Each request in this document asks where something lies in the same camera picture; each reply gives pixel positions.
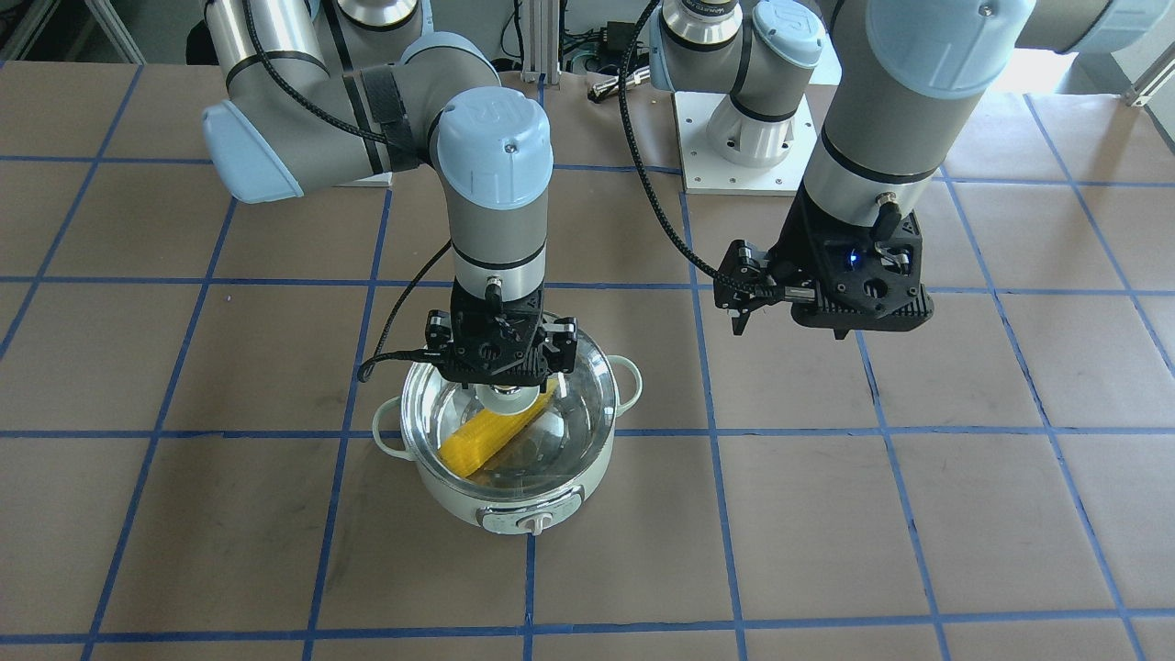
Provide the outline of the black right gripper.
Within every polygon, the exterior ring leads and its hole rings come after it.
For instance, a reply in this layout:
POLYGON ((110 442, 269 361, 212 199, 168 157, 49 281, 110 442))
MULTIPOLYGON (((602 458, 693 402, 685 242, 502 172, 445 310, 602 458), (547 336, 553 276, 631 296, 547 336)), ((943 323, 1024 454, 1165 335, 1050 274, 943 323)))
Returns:
POLYGON ((496 285, 483 294, 488 298, 454 282, 450 309, 429 313, 424 360, 445 380, 546 394, 575 372, 578 321, 544 317, 545 286, 516 301, 504 301, 496 285))

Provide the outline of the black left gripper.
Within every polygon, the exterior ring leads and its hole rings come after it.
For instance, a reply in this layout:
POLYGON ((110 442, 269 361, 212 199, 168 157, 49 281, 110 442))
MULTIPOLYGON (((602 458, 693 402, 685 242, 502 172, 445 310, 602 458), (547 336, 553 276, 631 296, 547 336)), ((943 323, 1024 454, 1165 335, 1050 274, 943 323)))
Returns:
POLYGON ((852 225, 822 213, 801 189, 771 251, 730 243, 714 305, 740 336, 751 313, 784 301, 784 286, 808 286, 814 301, 790 310, 799 325, 831 328, 835 339, 854 330, 907 333, 934 313, 922 284, 922 249, 916 215, 905 213, 894 193, 877 196, 864 225, 852 225))

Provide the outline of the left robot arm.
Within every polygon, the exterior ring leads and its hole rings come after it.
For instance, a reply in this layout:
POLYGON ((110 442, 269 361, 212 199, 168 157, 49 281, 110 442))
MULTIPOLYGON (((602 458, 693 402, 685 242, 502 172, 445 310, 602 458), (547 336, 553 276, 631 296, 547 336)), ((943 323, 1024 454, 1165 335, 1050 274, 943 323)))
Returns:
POLYGON ((788 302, 805 328, 906 333, 934 313, 915 205, 1015 49, 1108 53, 1168 1, 651 1, 650 70, 667 92, 721 93, 710 143, 748 167, 781 162, 822 50, 841 77, 766 251, 736 240, 701 263, 743 333, 788 302))

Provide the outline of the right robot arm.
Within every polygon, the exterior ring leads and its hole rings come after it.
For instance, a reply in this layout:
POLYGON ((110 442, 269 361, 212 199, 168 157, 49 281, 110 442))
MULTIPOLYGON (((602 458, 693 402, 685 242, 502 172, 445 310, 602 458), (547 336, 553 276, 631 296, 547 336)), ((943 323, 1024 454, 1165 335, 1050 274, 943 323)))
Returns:
POLYGON ((450 306, 429 315, 425 348, 377 348, 358 380, 387 360, 503 390, 572 371, 575 319, 543 310, 553 146, 536 100, 466 38, 427 29, 417 1, 207 1, 203 16, 228 93, 203 139, 236 200, 419 166, 443 188, 450 306))

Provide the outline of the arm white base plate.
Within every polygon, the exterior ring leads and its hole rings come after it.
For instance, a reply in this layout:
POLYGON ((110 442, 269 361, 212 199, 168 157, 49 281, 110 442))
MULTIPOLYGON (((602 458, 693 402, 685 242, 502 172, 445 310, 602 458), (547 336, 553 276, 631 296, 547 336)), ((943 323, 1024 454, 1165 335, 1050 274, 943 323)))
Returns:
POLYGON ((781 122, 748 119, 725 94, 674 92, 685 193, 795 196, 817 143, 810 99, 781 122))

